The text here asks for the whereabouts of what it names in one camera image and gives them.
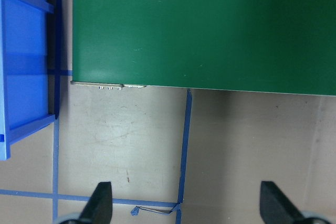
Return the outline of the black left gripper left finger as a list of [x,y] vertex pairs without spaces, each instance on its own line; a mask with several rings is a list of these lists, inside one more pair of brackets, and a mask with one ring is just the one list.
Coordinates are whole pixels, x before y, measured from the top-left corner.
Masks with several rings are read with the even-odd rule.
[[111,182],[100,182],[77,221],[78,223],[110,223],[112,212]]

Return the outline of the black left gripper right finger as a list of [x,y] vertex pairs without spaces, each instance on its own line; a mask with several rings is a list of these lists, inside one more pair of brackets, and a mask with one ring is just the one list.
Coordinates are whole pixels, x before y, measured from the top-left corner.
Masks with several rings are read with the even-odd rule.
[[301,223],[303,214],[272,181],[260,185],[259,212],[264,223]]

